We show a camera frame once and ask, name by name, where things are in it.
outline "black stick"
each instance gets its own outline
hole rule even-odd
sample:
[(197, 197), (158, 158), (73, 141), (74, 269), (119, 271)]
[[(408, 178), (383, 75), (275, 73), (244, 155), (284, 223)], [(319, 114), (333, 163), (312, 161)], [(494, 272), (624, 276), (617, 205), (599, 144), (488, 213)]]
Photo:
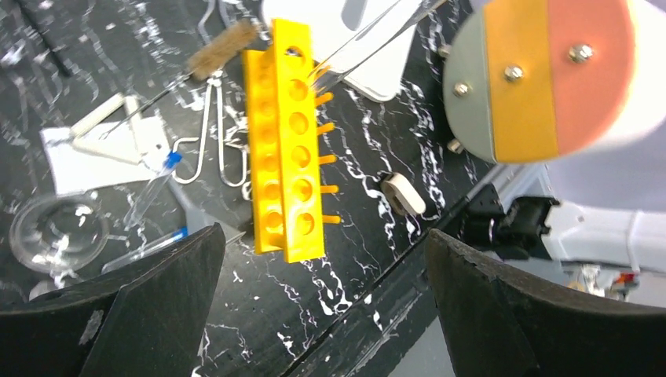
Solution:
[(58, 68), (58, 71), (60, 71), (60, 74), (63, 75), (64, 77), (71, 77), (73, 75), (73, 72), (66, 65), (64, 65), (64, 62), (60, 58), (60, 55), (58, 55), (58, 53), (56, 52), (55, 46), (44, 35), (42, 29), (39, 28), (36, 19), (33, 17), (32, 13), (27, 8), (27, 6), (25, 6), (22, 0), (14, 0), (14, 2), (16, 3), (16, 5), (18, 5), (21, 14), (23, 14), (23, 17), (25, 18), (27, 23), (30, 24), (30, 27), (32, 27), (35, 30), (35, 32), (37, 32), (39, 38), (41, 38), (42, 42), (44, 42), (44, 46), (46, 46), (46, 49), (49, 50), (49, 55), (51, 56), (51, 60), (53, 60), (53, 63)]

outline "brush bristles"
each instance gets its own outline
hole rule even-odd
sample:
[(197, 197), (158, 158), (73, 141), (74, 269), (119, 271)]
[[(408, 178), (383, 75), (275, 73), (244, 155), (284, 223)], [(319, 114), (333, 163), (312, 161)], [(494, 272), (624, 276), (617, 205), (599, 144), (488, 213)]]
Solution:
[(241, 20), (215, 37), (208, 46), (192, 55), (188, 66), (192, 77), (205, 80), (223, 68), (239, 51), (258, 37), (257, 28), (247, 19)]

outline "gray plastic scoop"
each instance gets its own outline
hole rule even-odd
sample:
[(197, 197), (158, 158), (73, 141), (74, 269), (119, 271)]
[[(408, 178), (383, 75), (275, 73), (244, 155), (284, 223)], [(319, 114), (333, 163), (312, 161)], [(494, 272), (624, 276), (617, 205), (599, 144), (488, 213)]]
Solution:
[(226, 224), (225, 222), (207, 214), (203, 209), (194, 205), (192, 201), (185, 194), (185, 190), (174, 180), (173, 177), (169, 178), (169, 188), (171, 192), (176, 196), (176, 200), (181, 204), (183, 210), (185, 211), (185, 223), (187, 225), (187, 230), (189, 234), (194, 234), (200, 231), (207, 226), (218, 223), (222, 230), (225, 232), (225, 237), (227, 239), (227, 244), (235, 242), (242, 237), (245, 232), (241, 232), (238, 229), (233, 228), (231, 225)]

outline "yellow stripe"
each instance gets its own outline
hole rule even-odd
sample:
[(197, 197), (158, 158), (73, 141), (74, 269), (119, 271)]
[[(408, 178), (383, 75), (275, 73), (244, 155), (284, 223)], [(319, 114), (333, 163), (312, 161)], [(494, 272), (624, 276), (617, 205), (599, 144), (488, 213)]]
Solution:
[[(557, 157), (547, 0), (495, 0), (484, 18), (497, 162)], [(515, 82), (504, 77), (511, 65), (523, 70)]]

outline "test tube rack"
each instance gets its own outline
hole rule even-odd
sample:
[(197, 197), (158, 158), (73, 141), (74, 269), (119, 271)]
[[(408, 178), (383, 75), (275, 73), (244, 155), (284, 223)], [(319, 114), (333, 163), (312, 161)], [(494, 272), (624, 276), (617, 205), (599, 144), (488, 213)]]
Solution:
[(317, 107), (333, 98), (316, 97), (310, 29), (305, 24), (273, 20), (273, 44), (266, 51), (243, 52), (250, 145), (254, 250), (283, 250), (287, 263), (325, 256), (321, 194), (338, 186), (321, 185), (317, 137), (335, 127), (317, 126)]

